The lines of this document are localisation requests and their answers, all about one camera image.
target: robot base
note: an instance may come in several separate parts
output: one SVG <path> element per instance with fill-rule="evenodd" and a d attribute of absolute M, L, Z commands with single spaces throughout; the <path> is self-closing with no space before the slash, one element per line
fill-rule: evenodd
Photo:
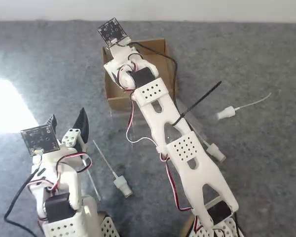
<path fill-rule="evenodd" d="M 99 222 L 97 205 L 93 197 L 85 196 L 83 206 L 77 213 L 65 220 L 43 223 L 42 228 L 46 237 L 102 237 L 110 235 L 119 237 L 110 217 Z"/>

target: black zip tie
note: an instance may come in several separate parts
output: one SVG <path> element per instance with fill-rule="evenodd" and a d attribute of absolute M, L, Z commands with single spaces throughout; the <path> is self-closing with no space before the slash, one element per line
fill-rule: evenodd
<path fill-rule="evenodd" d="M 220 84 L 222 81 L 219 81 L 212 89 L 206 92 L 198 101 L 196 101 L 191 107 L 187 108 L 183 113 L 180 114 L 180 117 L 172 124 L 172 126 L 177 125 L 177 123 L 189 112 L 191 111 L 196 105 L 198 105 L 202 100 L 204 100 L 207 96 L 209 96 Z"/>

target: white 3d-printed robot arm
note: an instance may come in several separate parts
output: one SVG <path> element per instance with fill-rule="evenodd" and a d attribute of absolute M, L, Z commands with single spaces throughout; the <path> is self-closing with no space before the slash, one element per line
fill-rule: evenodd
<path fill-rule="evenodd" d="M 110 26 L 103 25 L 99 28 L 107 30 Z M 104 40 L 108 43 L 116 42 L 114 34 L 112 37 L 105 37 Z M 162 78 L 158 78 L 156 67 L 146 60 L 137 61 L 139 69 L 148 67 L 154 80 L 140 87 L 136 87 L 135 80 L 132 75 L 139 70 L 133 70 L 127 73 L 125 77 L 115 76 L 123 65 L 132 62 L 129 60 L 130 54 L 139 54 L 134 48 L 127 45 L 130 42 L 128 37 L 122 39 L 118 44 L 113 44 L 110 47 L 113 59 L 104 65 L 106 71 L 117 85 L 123 89 L 134 89 L 132 100 L 135 100 L 141 112 L 143 113 L 150 129 L 151 135 L 157 144 L 157 150 L 164 156 L 168 155 L 177 172 L 180 175 L 185 195 L 192 206 L 192 212 L 198 217 L 201 224 L 210 229 L 230 217 L 238 210 L 238 203 L 232 194 L 228 184 L 223 178 L 221 172 L 215 163 L 208 157 L 203 150 L 195 133 L 190 130 L 188 123 L 182 118 L 174 127 L 181 133 L 181 137 L 169 144 L 166 143 L 164 126 L 166 123 L 173 124 L 180 114 L 175 107 Z M 162 112 L 157 113 L 152 105 L 152 102 L 158 101 Z M 188 161 L 194 159 L 196 166 L 191 168 Z M 203 186 L 208 184 L 211 188 L 219 193 L 216 199 L 216 208 L 207 209 L 203 200 Z M 217 209 L 223 209 L 225 213 L 220 213 Z"/>

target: ventilation holes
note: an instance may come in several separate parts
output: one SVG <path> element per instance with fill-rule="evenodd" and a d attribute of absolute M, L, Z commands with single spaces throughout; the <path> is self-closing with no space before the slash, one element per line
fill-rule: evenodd
<path fill-rule="evenodd" d="M 193 144 L 192 137 L 182 137 L 175 144 L 173 144 L 174 151 L 177 152 L 180 159 L 183 161 L 185 159 L 190 160 L 195 157 L 197 150 Z"/>

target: black wire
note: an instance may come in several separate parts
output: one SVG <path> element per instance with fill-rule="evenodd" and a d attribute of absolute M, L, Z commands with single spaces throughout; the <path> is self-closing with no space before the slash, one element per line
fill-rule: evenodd
<path fill-rule="evenodd" d="M 128 55 L 127 59 L 130 59 L 130 56 L 132 55 L 139 55 L 142 59 L 144 59 L 144 57 L 140 54 L 140 53 L 131 53 L 130 55 Z"/>
<path fill-rule="evenodd" d="M 213 88 L 207 91 L 206 94 L 203 95 L 198 101 L 196 101 L 192 106 L 190 106 L 183 113 L 181 113 L 180 117 L 172 124 L 172 126 L 175 126 L 189 111 L 191 111 L 196 105 L 198 105 L 202 100 L 209 96 L 221 83 L 222 81 L 219 81 L 216 85 L 214 85 Z"/>
<path fill-rule="evenodd" d="M 237 212 L 235 212 L 235 223 L 236 223 L 237 235 L 238 235 L 238 237 L 240 237 L 239 225 L 238 225 L 238 219 L 237 219 Z"/>
<path fill-rule="evenodd" d="M 138 42 L 130 42 L 128 45 L 132 45 L 132 44 L 137 44 L 142 48 L 145 48 L 145 49 L 147 49 L 147 50 L 149 50 L 151 52 L 159 54 L 159 55 L 161 55 L 161 56 L 163 56 L 163 57 L 165 57 L 167 59 L 170 59 L 174 63 L 173 83 L 172 83 L 173 84 L 172 85 L 172 87 L 173 87 L 172 88 L 172 97 L 173 98 L 172 99 L 173 99 L 173 103 L 174 103 L 175 107 L 177 108 L 177 110 L 179 110 L 178 106 L 177 106 L 177 101 L 176 101 L 176 77 L 177 77 L 177 71 L 178 71 L 178 63 L 177 63 L 177 61 L 174 58 L 171 58 L 171 57 L 169 57 L 169 56 L 167 56 L 167 55 L 165 55 L 163 53 L 157 52 L 157 51 L 155 51 L 155 50 L 153 50 L 153 49 L 151 49 L 151 48 L 149 48 L 147 46 L 144 46 L 144 45 L 142 45 L 141 43 L 138 43 Z"/>
<path fill-rule="evenodd" d="M 26 185 L 27 185 L 27 184 L 33 179 L 33 177 L 34 177 L 35 174 L 38 172 L 38 170 L 39 170 L 39 167 L 38 167 L 38 168 L 37 168 L 37 169 L 36 169 L 36 170 L 35 170 L 35 171 L 34 171 L 34 172 L 33 172 L 33 173 L 27 178 L 27 180 L 22 184 L 22 186 L 20 187 L 19 191 L 18 191 L 18 192 L 16 193 L 16 195 L 14 196 L 14 198 L 13 198 L 11 204 L 10 204 L 9 209 L 7 210 L 7 212 L 6 212 L 5 215 L 4 215 L 4 221 L 5 221 L 5 222 L 7 222 L 7 223 L 9 223 L 9 224 L 12 224 L 12 225 L 14 225 L 14 226 L 18 226 L 18 227 L 20 227 L 21 229 L 27 231 L 28 233 L 30 233 L 30 234 L 31 234 L 32 236 L 34 236 L 34 237 L 37 237 L 37 235 L 35 235 L 33 231 L 31 231 L 29 228 L 27 228 L 27 227 L 25 227 L 25 226 L 23 226 L 23 225 L 21 225 L 21 224 L 19 224 L 19 223 L 17 223 L 17 222 L 14 222 L 14 221 L 9 220 L 9 219 L 8 219 L 8 216 L 10 215 L 10 213 L 11 213 L 11 211 L 12 211 L 12 209 L 13 209 L 13 207 L 14 207 L 16 201 L 17 201 L 17 199 L 19 198 L 21 192 L 22 192 L 23 189 L 26 187 Z"/>

